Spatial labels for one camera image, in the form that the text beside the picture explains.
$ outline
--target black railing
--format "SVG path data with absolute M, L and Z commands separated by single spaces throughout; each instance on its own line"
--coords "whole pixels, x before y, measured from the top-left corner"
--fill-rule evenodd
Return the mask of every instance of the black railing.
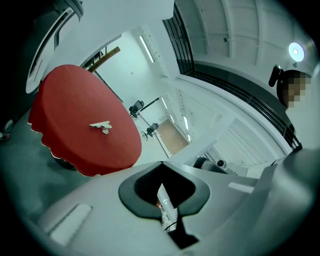
M 170 37 L 181 74 L 212 84 L 240 98 L 263 115 L 281 133 L 292 149 L 301 145 L 292 129 L 264 102 L 234 84 L 210 74 L 195 71 L 188 34 L 176 5 L 174 5 L 173 17 L 164 20 L 163 23 Z

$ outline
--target red table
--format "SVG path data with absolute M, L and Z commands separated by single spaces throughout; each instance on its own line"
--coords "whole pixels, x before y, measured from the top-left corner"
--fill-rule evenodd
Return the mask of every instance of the red table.
M 75 65 L 56 67 L 46 76 L 28 121 L 55 157 L 86 176 L 129 168 L 141 154 L 140 134 L 123 104 L 101 80 Z M 105 121 L 112 126 L 108 134 L 89 127 Z

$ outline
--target wire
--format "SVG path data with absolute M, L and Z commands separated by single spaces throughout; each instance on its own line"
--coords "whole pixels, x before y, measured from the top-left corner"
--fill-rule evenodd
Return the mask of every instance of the wire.
M 167 226 L 164 230 L 166 231 L 168 228 L 170 228 L 172 225 L 174 225 L 174 224 L 177 224 L 177 221 L 176 222 L 174 222 L 174 223 L 172 223 L 172 224 L 170 224 L 169 226 Z

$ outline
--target table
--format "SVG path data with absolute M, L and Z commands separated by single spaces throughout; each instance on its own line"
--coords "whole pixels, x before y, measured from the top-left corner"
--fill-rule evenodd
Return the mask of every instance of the table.
M 89 127 L 105 121 L 112 126 L 108 134 Z M 54 157 L 85 176 L 129 168 L 141 155 L 140 134 L 128 111 L 100 79 L 79 66 L 62 65 L 46 76 L 28 122 L 43 134 L 41 142 Z

